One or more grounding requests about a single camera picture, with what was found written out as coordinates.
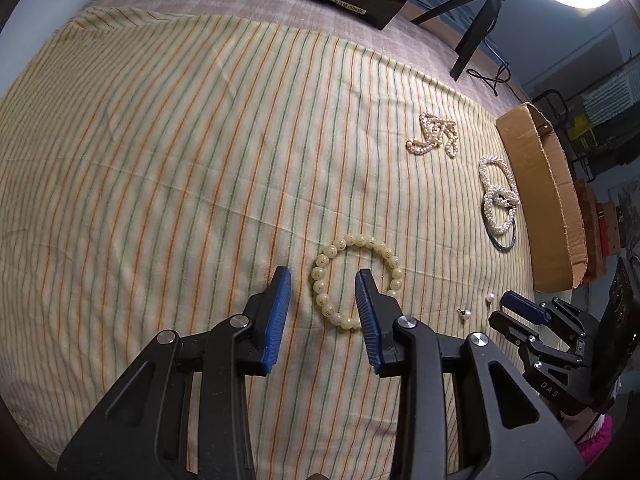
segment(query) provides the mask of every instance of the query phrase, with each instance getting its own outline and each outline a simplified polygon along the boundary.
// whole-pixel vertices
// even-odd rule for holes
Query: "white pearl necklace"
[[[336,311],[332,305],[331,298],[329,298],[328,287],[324,280],[329,262],[340,251],[350,246],[372,249],[385,261],[386,265],[391,269],[391,281],[389,282],[389,290],[386,292],[388,296],[396,297],[398,290],[402,288],[404,272],[399,268],[400,260],[395,256],[394,252],[384,242],[377,242],[373,236],[349,234],[344,238],[336,238],[331,244],[322,248],[322,252],[316,256],[316,266],[311,270],[311,279],[314,280],[314,292],[316,294],[315,303],[320,307],[322,315],[328,318],[331,324],[339,326],[343,330],[360,330],[362,328],[360,318],[343,316]]]
[[[506,189],[499,184],[491,184],[489,182],[489,171],[487,170],[489,164],[498,166],[498,168],[502,170],[511,189]],[[518,205],[520,204],[516,180],[505,161],[496,155],[487,155],[480,160],[478,164],[478,174],[480,176],[480,182],[482,182],[482,187],[484,188],[484,198],[482,199],[484,217],[494,235],[503,235],[511,229]],[[508,209],[507,219],[501,225],[498,225],[495,220],[494,204]]]
[[[455,158],[458,154],[458,131],[455,121],[446,121],[437,118],[433,114],[423,112],[420,114],[420,129],[424,140],[409,139],[406,148],[414,155],[424,155],[434,148],[442,145],[442,136],[447,136],[444,151],[449,158]]]

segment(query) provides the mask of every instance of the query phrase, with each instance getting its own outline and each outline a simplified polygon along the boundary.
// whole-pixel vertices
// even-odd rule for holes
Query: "tripod leg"
[[[414,25],[420,25],[421,23],[427,22],[432,18],[436,18],[437,16],[444,14],[445,12],[449,12],[450,10],[456,9],[457,7],[461,7],[468,3],[471,3],[475,0],[449,0],[448,2],[444,2],[443,4],[434,7],[431,10],[421,14],[417,18],[411,20]]]
[[[498,0],[487,0],[484,6],[482,6],[482,9],[480,9],[480,12],[478,12],[471,27],[468,28],[456,47],[458,60],[451,69],[451,72],[449,72],[449,75],[454,81],[457,81],[460,75],[462,75],[462,71],[468,65],[481,41],[484,40],[497,15]]]

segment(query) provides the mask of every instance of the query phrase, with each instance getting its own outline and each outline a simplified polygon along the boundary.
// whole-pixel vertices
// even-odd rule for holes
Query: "striped textile in background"
[[[423,111],[458,124],[455,160],[405,150]],[[398,382],[372,373],[360,333],[324,322],[308,274],[337,235],[372,234],[406,268],[406,314],[449,335],[488,331],[516,362],[484,297],[532,298],[529,245],[521,211],[510,253],[484,232],[477,167],[489,153],[506,156],[484,108],[357,44],[89,8],[0,102],[0,394],[54,463],[159,330],[209,329],[284,265],[280,357],[247,388],[258,477],[384,477]],[[370,251],[342,253],[328,281],[343,314],[359,267],[388,282]],[[466,324],[459,307],[473,312]],[[452,394],[447,383],[450,414]],[[455,468],[452,416],[449,430]]]

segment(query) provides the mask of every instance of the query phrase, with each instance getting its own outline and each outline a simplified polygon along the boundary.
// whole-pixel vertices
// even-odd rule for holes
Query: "metal screw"
[[[482,332],[473,332],[469,339],[476,346],[487,346],[489,344],[489,338],[485,336]]]
[[[161,345],[173,343],[175,341],[175,332],[173,330],[162,330],[162,332],[156,336],[156,341]]]
[[[231,326],[234,328],[244,328],[249,324],[249,318],[244,314],[238,314],[237,316],[233,316],[229,320],[229,323],[231,323]]]
[[[414,328],[417,324],[417,320],[412,316],[400,316],[398,318],[398,325],[402,328]]]

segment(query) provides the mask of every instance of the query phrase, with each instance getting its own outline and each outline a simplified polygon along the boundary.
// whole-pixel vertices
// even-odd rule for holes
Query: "magenta fabric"
[[[589,440],[585,440],[583,443],[578,444],[578,450],[582,455],[582,459],[586,462],[587,466],[591,465],[594,460],[599,457],[605,448],[611,442],[613,437],[613,420],[611,415],[605,415],[604,424],[600,431],[592,436]]]

